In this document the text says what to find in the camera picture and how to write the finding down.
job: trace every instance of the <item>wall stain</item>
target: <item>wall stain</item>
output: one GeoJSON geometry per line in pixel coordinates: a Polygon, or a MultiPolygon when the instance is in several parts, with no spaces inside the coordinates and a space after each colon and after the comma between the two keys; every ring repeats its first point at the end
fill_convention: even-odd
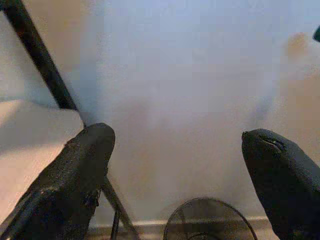
{"type": "Polygon", "coordinates": [[[307,36],[303,32],[296,33],[288,39],[286,55],[289,60],[297,60],[308,53],[307,36]]]}

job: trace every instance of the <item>black metal bar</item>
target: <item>black metal bar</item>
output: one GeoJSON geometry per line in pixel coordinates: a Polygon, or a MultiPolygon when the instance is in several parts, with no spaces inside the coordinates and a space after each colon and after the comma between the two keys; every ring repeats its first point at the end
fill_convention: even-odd
{"type": "Polygon", "coordinates": [[[109,179],[105,177],[104,184],[102,186],[102,192],[105,195],[106,199],[111,204],[114,211],[119,211],[120,213],[120,220],[123,223],[123,226],[132,234],[135,240],[139,240],[139,235],[133,226],[124,206],[122,205],[121,201],[119,200],[114,188],[112,187],[109,179]]]}
{"type": "Polygon", "coordinates": [[[116,240],[119,228],[119,219],[120,219],[120,212],[116,210],[114,212],[113,224],[112,224],[112,231],[110,240],[116,240]]]}
{"type": "Polygon", "coordinates": [[[21,0],[2,0],[2,10],[62,109],[77,110],[56,65],[21,0]]]}

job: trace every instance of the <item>wall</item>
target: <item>wall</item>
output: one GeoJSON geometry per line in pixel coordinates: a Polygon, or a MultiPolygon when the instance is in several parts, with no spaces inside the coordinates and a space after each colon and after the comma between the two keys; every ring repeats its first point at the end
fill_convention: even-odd
{"type": "MultiPolygon", "coordinates": [[[[264,216],[243,130],[277,131],[320,159],[320,2],[25,3],[84,119],[115,129],[109,178],[135,221],[199,196],[264,216]]],[[[111,223],[101,205],[91,226],[111,223]]]]}
{"type": "Polygon", "coordinates": [[[0,12],[0,29],[0,101],[25,99],[56,107],[55,100],[3,12],[0,12]]]}

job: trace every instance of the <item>fan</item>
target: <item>fan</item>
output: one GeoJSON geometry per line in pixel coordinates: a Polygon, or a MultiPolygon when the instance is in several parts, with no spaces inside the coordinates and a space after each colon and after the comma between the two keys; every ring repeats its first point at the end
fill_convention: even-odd
{"type": "Polygon", "coordinates": [[[229,204],[196,198],[170,216],[163,240],[257,240],[257,236],[245,217],[229,204]]]}

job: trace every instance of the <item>white cushion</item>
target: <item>white cushion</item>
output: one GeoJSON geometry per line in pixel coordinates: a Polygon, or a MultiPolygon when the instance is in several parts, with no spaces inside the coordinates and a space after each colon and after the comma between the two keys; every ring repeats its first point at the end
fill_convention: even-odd
{"type": "Polygon", "coordinates": [[[0,224],[20,197],[83,129],[76,111],[27,101],[0,102],[0,224]]]}

